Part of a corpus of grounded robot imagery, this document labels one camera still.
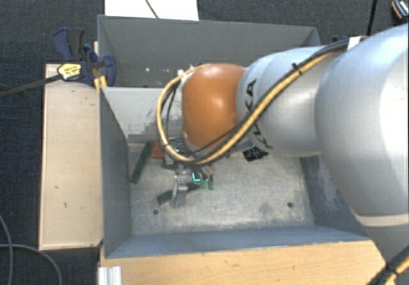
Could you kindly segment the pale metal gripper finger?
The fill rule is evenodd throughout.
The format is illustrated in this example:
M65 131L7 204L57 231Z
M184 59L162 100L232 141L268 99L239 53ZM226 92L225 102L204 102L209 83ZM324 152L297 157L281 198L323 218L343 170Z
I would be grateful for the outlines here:
M173 183L173 196L171 199L171 207L172 208L177 208L179 205L179 185L180 185L180 181L178 178L174 179L174 183Z
M185 204L188 191L188 185L184 181L181 181L179 183L179 206L183 206Z

